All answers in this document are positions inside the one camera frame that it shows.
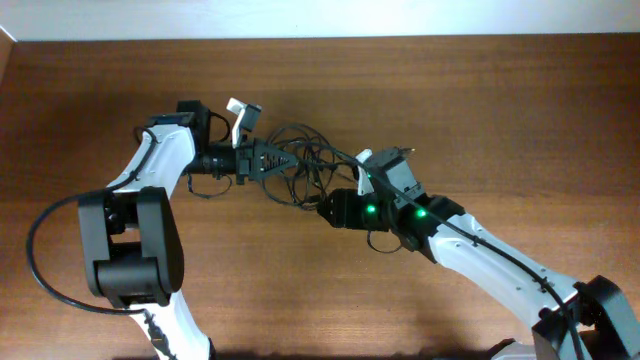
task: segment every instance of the white arm segment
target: white arm segment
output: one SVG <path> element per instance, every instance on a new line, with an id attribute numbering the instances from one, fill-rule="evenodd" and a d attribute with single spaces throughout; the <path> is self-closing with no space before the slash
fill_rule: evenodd
<path id="1" fill-rule="evenodd" d="M 191 130 L 179 125 L 156 125 L 149 128 L 156 136 L 158 144 L 138 175 L 138 180 L 114 191 L 115 193 L 134 192 L 146 186 L 164 187 L 167 197 L 171 197 L 173 189 L 184 168 L 195 156 L 195 144 Z M 142 161 L 151 144 L 151 136 L 143 132 L 138 151 L 125 168 L 125 171 L 109 184 L 115 185 L 124 181 Z M 182 291 L 171 294 L 169 305 L 158 304 L 131 305 L 130 309 L 144 308 L 152 316 L 151 322 L 166 337 L 167 350 L 155 347 L 161 360 L 207 360 L 210 355 L 209 338 L 198 329 L 189 307 L 182 296 Z M 131 315 L 140 325 L 147 338 L 152 339 L 149 332 L 151 324 L 145 314 Z"/>
<path id="2" fill-rule="evenodd" d="M 158 304 L 131 305 L 132 310 L 146 309 L 151 322 L 162 330 L 167 338 L 169 354 L 156 349 L 160 360 L 207 360 L 210 356 L 209 338 L 200 331 L 193 320 L 189 307 L 182 296 L 182 290 L 171 294 L 169 305 Z M 142 328 L 149 340 L 153 340 L 149 331 L 150 323 L 145 314 L 131 315 Z"/>
<path id="3" fill-rule="evenodd" d="M 473 216 L 454 215 L 449 218 L 449 222 L 487 240 L 520 260 L 542 278 L 547 277 L 549 285 L 552 285 L 563 301 L 577 293 L 573 288 L 576 279 L 553 272 L 531 260 L 485 230 Z M 471 240 L 460 236 L 446 225 L 438 226 L 437 230 L 434 236 L 429 237 L 435 260 L 476 283 L 527 326 L 532 327 L 540 320 L 538 314 L 543 308 L 558 308 L 551 295 L 542 292 L 540 284 L 516 265 L 482 245 L 474 247 Z"/>
<path id="4" fill-rule="evenodd" d="M 156 144 L 151 157 L 138 175 L 139 180 L 135 180 L 122 189 L 114 191 L 115 193 L 133 192 L 146 186 L 154 186 L 164 187 L 167 197 L 170 198 L 184 168 L 193 160 L 196 148 L 189 128 L 179 125 L 156 125 L 149 128 L 149 130 L 153 132 L 159 143 Z M 131 159 L 124 172 L 113 180 L 109 186 L 124 181 L 129 176 L 129 173 L 142 161 L 151 144 L 151 136 L 146 132 L 142 134 L 142 143 L 133 159 Z"/>

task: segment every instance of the white background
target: white background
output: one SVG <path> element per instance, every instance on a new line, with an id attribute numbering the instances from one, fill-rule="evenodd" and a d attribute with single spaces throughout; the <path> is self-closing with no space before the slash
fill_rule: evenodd
<path id="1" fill-rule="evenodd" d="M 640 31 L 640 0 L 0 0 L 17 40 Z"/>

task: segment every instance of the robotic hand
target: robotic hand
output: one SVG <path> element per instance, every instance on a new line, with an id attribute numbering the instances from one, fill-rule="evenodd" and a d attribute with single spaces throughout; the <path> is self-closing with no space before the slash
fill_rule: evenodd
<path id="1" fill-rule="evenodd" d="M 248 179 L 264 187 L 270 176 L 313 165 L 284 151 L 282 144 L 247 139 L 243 131 L 253 130 L 259 106 L 231 99 L 227 109 L 238 115 L 233 128 L 227 123 L 231 144 L 209 143 L 210 119 L 218 115 L 199 101 L 179 102 L 176 113 L 151 117 L 138 151 L 118 178 L 106 189 L 52 205 L 36 220 L 27 239 L 29 265 L 45 290 L 84 310 L 131 316 L 163 360 L 215 358 L 211 340 L 198 329 L 180 291 L 184 258 L 169 205 L 179 177 L 235 174 L 239 185 Z M 620 289 L 609 280 L 598 276 L 584 284 L 556 273 L 496 238 L 462 206 L 446 197 L 429 196 L 406 162 L 409 149 L 375 154 L 367 149 L 354 158 L 312 139 L 296 141 L 331 151 L 352 166 L 358 181 L 357 190 L 322 191 L 314 209 L 331 226 L 391 231 L 402 247 L 469 278 L 532 328 L 534 347 L 507 347 L 494 359 L 514 354 L 526 359 L 639 356 L 640 325 Z M 36 267 L 33 241 L 38 226 L 56 208 L 75 201 L 89 289 L 106 297 L 115 309 L 60 294 Z M 138 229 L 140 242 L 112 241 L 126 229 Z M 581 337 L 578 323 L 595 324 L 595 336 L 588 341 Z"/>

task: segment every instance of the wooden tabletop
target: wooden tabletop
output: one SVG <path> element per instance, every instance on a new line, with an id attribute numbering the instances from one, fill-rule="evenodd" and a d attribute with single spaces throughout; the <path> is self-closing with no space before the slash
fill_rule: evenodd
<path id="1" fill-rule="evenodd" d="M 18 43 L 0 88 L 2 359 L 153 355 L 130 319 L 42 291 L 26 233 L 49 203 L 115 179 L 149 115 L 181 99 L 224 113 L 230 97 L 263 106 L 255 136 L 301 122 L 352 154 L 415 148 L 410 165 L 429 193 L 556 271 L 608 277 L 640 315 L 640 35 Z M 222 352 L 432 355 L 531 342 L 462 276 L 417 253 L 375 253 L 364 233 L 277 205 L 256 184 L 205 201 L 182 180 L 171 201 L 184 295 Z M 75 206 L 49 219 L 36 249 L 52 284 L 108 305 L 88 291 Z"/>

